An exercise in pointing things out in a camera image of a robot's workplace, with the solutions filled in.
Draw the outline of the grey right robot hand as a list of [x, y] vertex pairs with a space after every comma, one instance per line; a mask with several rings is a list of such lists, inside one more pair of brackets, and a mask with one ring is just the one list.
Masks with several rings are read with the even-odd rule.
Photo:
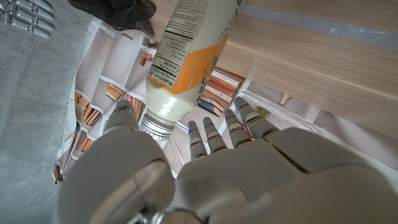
[[53, 6], [46, 0], [1, 0], [1, 22], [50, 38], [55, 30]]

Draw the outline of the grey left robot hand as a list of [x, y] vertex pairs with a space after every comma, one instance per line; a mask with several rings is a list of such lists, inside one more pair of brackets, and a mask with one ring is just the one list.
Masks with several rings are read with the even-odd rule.
[[232, 148], [210, 118], [188, 124], [191, 160], [173, 176], [122, 100], [63, 181], [55, 223], [396, 223], [392, 176], [299, 128], [279, 130], [242, 98], [226, 110]]

